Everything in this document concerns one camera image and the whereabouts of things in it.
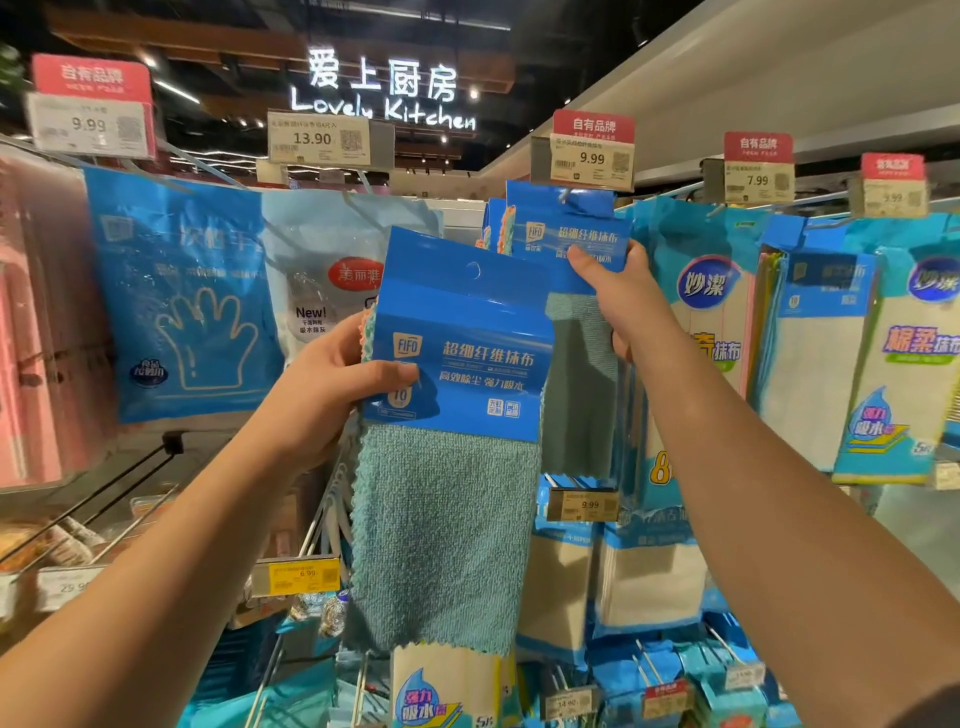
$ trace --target forearm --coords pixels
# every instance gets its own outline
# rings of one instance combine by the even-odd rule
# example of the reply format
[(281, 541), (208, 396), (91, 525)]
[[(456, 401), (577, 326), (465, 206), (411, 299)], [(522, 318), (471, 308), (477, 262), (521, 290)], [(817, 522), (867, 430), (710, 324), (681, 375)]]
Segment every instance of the forearm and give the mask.
[[(293, 480), (251, 439), (241, 430), (83, 595), (0, 660), (5, 723), (176, 723)], [(38, 698), (44, 686), (56, 699)]]
[(882, 725), (960, 679), (960, 605), (648, 299), (628, 338), (691, 523), (804, 719)]

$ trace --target glove illustration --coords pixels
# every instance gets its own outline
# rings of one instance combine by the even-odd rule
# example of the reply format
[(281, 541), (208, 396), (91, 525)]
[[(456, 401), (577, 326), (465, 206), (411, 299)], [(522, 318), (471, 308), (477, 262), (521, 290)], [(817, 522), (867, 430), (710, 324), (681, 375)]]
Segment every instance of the glove illustration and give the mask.
[(177, 357), (180, 386), (194, 391), (243, 387), (243, 367), (259, 331), (240, 323), (240, 299), (224, 296), (217, 302), (212, 288), (201, 288), (193, 302), (172, 298), (170, 311), (156, 317), (156, 329)]

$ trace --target green cloth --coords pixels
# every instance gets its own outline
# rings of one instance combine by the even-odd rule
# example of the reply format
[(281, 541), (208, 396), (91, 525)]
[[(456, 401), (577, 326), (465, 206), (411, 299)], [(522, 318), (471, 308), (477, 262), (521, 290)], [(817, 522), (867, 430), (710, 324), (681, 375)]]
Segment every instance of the green cloth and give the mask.
[(378, 650), (445, 643), (507, 655), (540, 445), (373, 422), (364, 423), (360, 443), (345, 642)]
[(551, 293), (555, 343), (543, 393), (545, 473), (608, 477), (616, 418), (612, 330), (595, 296)]

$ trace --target illuminated sign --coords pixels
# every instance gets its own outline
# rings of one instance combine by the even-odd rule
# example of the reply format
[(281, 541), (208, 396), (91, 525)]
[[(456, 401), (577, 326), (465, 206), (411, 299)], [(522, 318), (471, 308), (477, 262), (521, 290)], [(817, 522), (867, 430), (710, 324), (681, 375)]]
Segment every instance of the illuminated sign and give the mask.
[[(341, 90), (340, 61), (333, 48), (311, 48), (309, 50), (310, 85), (318, 90), (333, 88)], [(294, 111), (344, 114), (346, 116), (366, 116), (368, 119), (381, 118), (384, 121), (396, 121), (403, 124), (421, 124), (428, 127), (447, 127), (476, 131), (477, 120), (473, 116), (461, 116), (445, 109), (444, 104), (452, 104), (457, 96), (457, 69), (442, 63), (420, 70), (419, 61), (390, 59), (388, 82), (377, 78), (374, 67), (367, 65), (366, 57), (360, 58), (360, 79), (349, 81), (353, 99), (345, 100), (341, 96), (334, 98), (301, 99), (297, 88), (290, 86), (290, 108)], [(424, 90), (428, 102), (420, 104), (420, 92)], [(363, 92), (378, 91), (381, 96), (368, 105), (361, 96)]]

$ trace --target fifo logo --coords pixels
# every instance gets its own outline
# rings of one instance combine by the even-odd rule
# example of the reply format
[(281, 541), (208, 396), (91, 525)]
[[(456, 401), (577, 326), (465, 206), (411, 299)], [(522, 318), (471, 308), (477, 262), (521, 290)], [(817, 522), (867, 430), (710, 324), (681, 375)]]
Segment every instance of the fifo logo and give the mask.
[(413, 333), (394, 332), (394, 359), (409, 359), (420, 354), (423, 337)]

